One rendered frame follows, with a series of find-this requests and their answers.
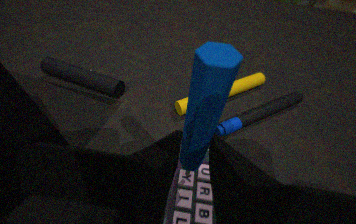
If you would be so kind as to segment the black marker with blue cap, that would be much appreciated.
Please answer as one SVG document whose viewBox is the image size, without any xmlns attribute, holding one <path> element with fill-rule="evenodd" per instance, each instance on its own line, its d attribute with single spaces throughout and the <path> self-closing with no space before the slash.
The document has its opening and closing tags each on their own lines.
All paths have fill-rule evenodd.
<svg viewBox="0 0 356 224">
<path fill-rule="evenodd" d="M 294 92 L 270 103 L 259 106 L 236 117 L 228 119 L 217 125 L 217 136 L 226 136 L 267 116 L 271 116 L 303 100 L 300 92 Z"/>
</svg>

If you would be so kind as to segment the grey keyboard with white letter keys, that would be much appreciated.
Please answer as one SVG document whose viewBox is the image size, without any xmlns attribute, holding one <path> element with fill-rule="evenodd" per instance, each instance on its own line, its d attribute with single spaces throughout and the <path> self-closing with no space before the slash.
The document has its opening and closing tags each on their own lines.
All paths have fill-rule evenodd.
<svg viewBox="0 0 356 224">
<path fill-rule="evenodd" d="M 203 163 L 189 176 L 178 159 L 168 193 L 163 224 L 216 224 L 211 181 L 209 149 Z"/>
</svg>

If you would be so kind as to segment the yellow cylinder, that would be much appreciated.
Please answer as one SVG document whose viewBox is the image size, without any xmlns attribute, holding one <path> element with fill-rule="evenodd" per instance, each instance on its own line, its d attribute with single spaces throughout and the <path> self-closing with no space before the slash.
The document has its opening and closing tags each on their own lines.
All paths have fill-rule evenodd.
<svg viewBox="0 0 356 224">
<path fill-rule="evenodd" d="M 252 89 L 259 85 L 262 85 L 266 81 L 265 75 L 262 73 L 256 73 L 241 79 L 234 81 L 228 97 L 239 94 L 246 90 Z M 175 101 L 175 108 L 177 113 L 181 116 L 186 114 L 188 97 Z"/>
</svg>

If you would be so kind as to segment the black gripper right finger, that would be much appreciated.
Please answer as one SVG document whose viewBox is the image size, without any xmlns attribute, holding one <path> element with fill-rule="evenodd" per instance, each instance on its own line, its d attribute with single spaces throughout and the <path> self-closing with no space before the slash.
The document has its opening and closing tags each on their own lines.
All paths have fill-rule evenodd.
<svg viewBox="0 0 356 224">
<path fill-rule="evenodd" d="M 216 224 L 356 224 L 356 196 L 283 185 L 217 136 L 209 174 Z"/>
</svg>

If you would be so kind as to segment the dark grey cylinder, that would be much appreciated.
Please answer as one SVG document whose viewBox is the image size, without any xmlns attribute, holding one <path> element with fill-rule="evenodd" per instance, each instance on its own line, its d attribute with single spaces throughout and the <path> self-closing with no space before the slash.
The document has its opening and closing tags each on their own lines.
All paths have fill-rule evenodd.
<svg viewBox="0 0 356 224">
<path fill-rule="evenodd" d="M 125 91 L 125 83 L 121 80 L 65 63 L 65 61 L 56 58 L 43 58 L 40 67 L 45 74 L 116 98 L 120 98 Z"/>
</svg>

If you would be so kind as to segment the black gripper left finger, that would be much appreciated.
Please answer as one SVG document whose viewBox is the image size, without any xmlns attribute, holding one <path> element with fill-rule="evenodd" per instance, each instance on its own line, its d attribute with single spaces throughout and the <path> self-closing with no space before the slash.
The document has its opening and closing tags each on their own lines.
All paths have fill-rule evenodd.
<svg viewBox="0 0 356 224">
<path fill-rule="evenodd" d="M 183 131 L 130 155 L 53 142 L 22 147 L 16 165 L 31 195 L 116 209 L 121 224 L 159 224 L 177 168 Z"/>
</svg>

